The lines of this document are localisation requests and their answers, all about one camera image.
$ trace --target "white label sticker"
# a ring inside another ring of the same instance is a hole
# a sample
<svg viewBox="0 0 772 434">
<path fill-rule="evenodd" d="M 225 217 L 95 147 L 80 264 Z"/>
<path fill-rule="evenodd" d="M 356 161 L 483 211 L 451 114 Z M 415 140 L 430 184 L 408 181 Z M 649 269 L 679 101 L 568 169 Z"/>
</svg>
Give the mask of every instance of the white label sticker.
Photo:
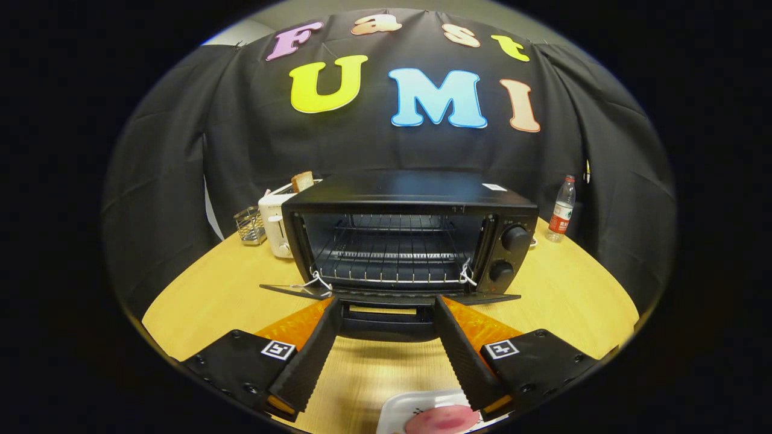
<svg viewBox="0 0 772 434">
<path fill-rule="evenodd" d="M 269 357 L 278 358 L 279 360 L 286 360 L 290 357 L 290 354 L 292 354 L 294 349 L 295 345 L 285 344 L 284 342 L 279 341 L 270 341 L 260 353 Z"/>
<path fill-rule="evenodd" d="M 484 346 L 486 350 L 488 350 L 490 357 L 495 359 L 515 355 L 520 352 L 517 348 L 515 348 L 514 345 L 512 345 L 512 342 L 509 341 L 493 342 L 492 344 L 486 344 Z"/>
<path fill-rule="evenodd" d="M 497 191 L 497 192 L 505 192 L 506 188 L 502 187 L 501 185 L 496 184 L 486 184 L 483 182 L 483 185 L 485 185 L 487 188 L 490 188 L 491 190 Z"/>
</svg>

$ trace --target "white toaster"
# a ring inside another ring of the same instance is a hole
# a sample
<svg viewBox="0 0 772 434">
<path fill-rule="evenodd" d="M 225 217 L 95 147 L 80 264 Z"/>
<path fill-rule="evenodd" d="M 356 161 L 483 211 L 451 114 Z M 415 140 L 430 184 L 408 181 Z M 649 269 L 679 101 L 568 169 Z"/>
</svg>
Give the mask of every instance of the white toaster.
<svg viewBox="0 0 772 434">
<path fill-rule="evenodd" d="M 313 183 L 316 184 L 319 181 L 321 179 L 314 179 Z M 268 243 L 271 245 L 271 252 L 279 258 L 292 258 L 282 219 L 282 204 L 295 194 L 292 191 L 292 183 L 289 183 L 263 196 L 257 202 Z"/>
</svg>

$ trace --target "white string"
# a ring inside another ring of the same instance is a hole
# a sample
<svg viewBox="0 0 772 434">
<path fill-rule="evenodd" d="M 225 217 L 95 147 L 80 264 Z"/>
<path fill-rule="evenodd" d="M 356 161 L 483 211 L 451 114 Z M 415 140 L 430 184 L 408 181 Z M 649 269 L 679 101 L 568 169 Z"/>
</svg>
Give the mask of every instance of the white string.
<svg viewBox="0 0 772 434">
<path fill-rule="evenodd" d="M 313 276 L 313 279 L 312 279 L 312 280 L 309 280 L 309 282 L 308 282 L 308 283 L 306 283 L 305 285 L 289 285 L 289 286 L 290 286 L 290 287 L 292 287 L 292 288 L 303 288 L 303 290 L 304 290 L 304 291 L 306 291 L 307 293 L 309 293 L 309 294 L 312 294 L 312 295 L 313 295 L 313 293 L 312 293 L 311 291 L 307 290 L 307 289 L 306 289 L 306 287 L 307 287 L 307 286 L 309 286 L 311 283 L 314 283 L 314 282 L 316 282 L 317 280 L 319 280 L 319 282 L 320 282 L 321 284 L 323 284 L 323 285 L 324 285 L 324 287 L 326 287 L 326 288 L 328 289 L 328 291 L 327 291 L 326 293 L 323 293 L 323 294 L 321 294 L 321 295 L 322 295 L 323 297 L 324 297 L 324 296 L 328 296 L 328 295 L 332 295 L 332 292 L 331 292 L 331 291 L 333 290 L 333 286 L 332 286 L 332 285 L 330 285 L 329 283 L 325 282 L 324 280 L 322 280 L 322 276 L 319 274 L 319 272 L 318 272 L 318 271 L 314 271 L 314 272 L 313 272 L 313 274 L 312 274 L 311 276 Z"/>
<path fill-rule="evenodd" d="M 470 262 L 472 262 L 472 258 L 467 259 L 466 262 L 464 263 L 464 267 L 461 268 L 461 276 L 459 277 L 459 279 L 461 280 L 461 283 L 469 282 L 472 284 L 472 286 L 476 287 L 477 282 L 475 282 L 474 280 L 472 280 L 471 277 L 466 275 L 466 270 L 469 269 Z"/>
</svg>

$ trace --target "wooden table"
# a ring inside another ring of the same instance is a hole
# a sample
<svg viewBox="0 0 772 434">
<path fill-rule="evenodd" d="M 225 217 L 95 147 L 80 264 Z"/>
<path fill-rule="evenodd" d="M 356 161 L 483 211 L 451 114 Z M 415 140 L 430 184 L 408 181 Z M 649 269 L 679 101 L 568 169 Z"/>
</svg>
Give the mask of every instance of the wooden table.
<svg viewBox="0 0 772 434">
<path fill-rule="evenodd" d="M 523 298 L 473 308 L 523 332 L 546 328 L 600 358 L 631 336 L 638 312 L 589 254 L 568 238 L 547 241 L 546 231 L 540 219 L 539 244 L 507 290 Z M 302 281 L 293 260 L 273 256 L 268 242 L 243 246 L 236 233 L 170 283 L 142 323 L 164 351 L 184 360 L 232 329 L 257 331 L 315 303 L 261 283 Z M 459 387 L 439 339 L 399 344 L 338 337 L 306 411 L 288 425 L 320 434 L 371 433 L 391 396 Z"/>
</svg>

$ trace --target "toast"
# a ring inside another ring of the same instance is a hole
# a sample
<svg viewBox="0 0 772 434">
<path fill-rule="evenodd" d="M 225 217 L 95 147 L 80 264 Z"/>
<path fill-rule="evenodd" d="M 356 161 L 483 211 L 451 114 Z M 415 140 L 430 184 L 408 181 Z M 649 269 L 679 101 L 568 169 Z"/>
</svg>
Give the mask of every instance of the toast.
<svg viewBox="0 0 772 434">
<path fill-rule="evenodd" d="M 292 191 L 295 193 L 300 193 L 311 185 L 313 185 L 313 174 L 310 171 L 292 177 Z"/>
</svg>

